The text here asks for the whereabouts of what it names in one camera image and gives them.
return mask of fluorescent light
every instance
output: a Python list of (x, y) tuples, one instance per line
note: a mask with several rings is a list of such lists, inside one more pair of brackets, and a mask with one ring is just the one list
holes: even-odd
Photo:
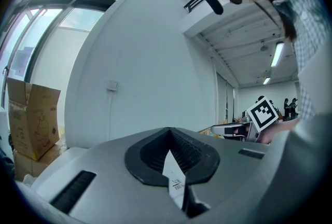
[(270, 77), (267, 77), (267, 78), (265, 79), (263, 85), (266, 85), (266, 84), (270, 81), (270, 79), (271, 79)]
[(284, 48), (284, 43), (277, 43), (276, 44), (276, 49), (275, 49), (275, 54), (274, 54), (274, 58), (271, 64), (271, 67), (275, 67), (276, 64), (278, 64), (282, 49)]

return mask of glass window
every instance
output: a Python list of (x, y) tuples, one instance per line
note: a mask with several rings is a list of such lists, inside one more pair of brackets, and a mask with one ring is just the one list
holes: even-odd
[(5, 43), (5, 46), (0, 51), (0, 87), (2, 88), (3, 81), (4, 81), (4, 74), (3, 71), (5, 67), (8, 65), (8, 61), (12, 51), (14, 50), (14, 46), (19, 39), (20, 35), (22, 34), (23, 30), (29, 23), (29, 18), (25, 14), (23, 18), (13, 26), (12, 31), (9, 33), (9, 40)]
[(36, 15), (38, 11), (39, 11), (39, 9), (31, 9), (30, 10), (30, 12), (33, 16)]
[(103, 13), (104, 12), (96, 10), (75, 8), (61, 22), (60, 27), (70, 27), (73, 29), (90, 31)]
[(61, 12), (61, 9), (44, 9), (31, 24), (30, 28), (23, 37), (14, 59), (10, 65), (8, 76), (23, 80), (26, 72), (26, 67), (30, 61), (33, 50), (37, 46), (43, 33), (56, 16)]

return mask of black opening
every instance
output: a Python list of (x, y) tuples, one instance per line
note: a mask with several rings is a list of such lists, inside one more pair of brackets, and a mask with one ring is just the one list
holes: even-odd
[(81, 171), (62, 191), (53, 199), (51, 205), (68, 214), (76, 202), (91, 184), (96, 174)]
[(175, 128), (164, 128), (132, 145), (124, 161), (129, 172), (142, 183), (167, 187), (168, 178), (162, 175), (162, 171), (169, 150), (189, 185), (207, 182), (220, 162), (213, 147)]
[(262, 153), (262, 152), (257, 152), (257, 151), (245, 149), (245, 148), (241, 149), (239, 151), (239, 154), (242, 154), (242, 155), (245, 155), (248, 157), (252, 157), (255, 159), (259, 159), (259, 160), (261, 160), (264, 157), (264, 153)]

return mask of cardboard box flap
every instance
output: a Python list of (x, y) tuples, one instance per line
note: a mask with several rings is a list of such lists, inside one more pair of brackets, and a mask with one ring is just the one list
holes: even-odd
[(19, 104), (26, 105), (25, 82), (7, 77), (9, 99)]
[(31, 87), (32, 87), (32, 84), (30, 84), (30, 83), (25, 83), (25, 98), (26, 98), (26, 102), (29, 101), (30, 92), (31, 92)]
[(60, 96), (60, 90), (46, 88), (33, 84), (31, 87), (28, 105), (29, 106), (46, 106), (57, 105)]

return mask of wall outlet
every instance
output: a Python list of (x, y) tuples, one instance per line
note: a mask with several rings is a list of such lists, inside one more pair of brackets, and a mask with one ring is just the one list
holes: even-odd
[(109, 91), (117, 91), (118, 90), (118, 82), (109, 80), (107, 83), (107, 90)]

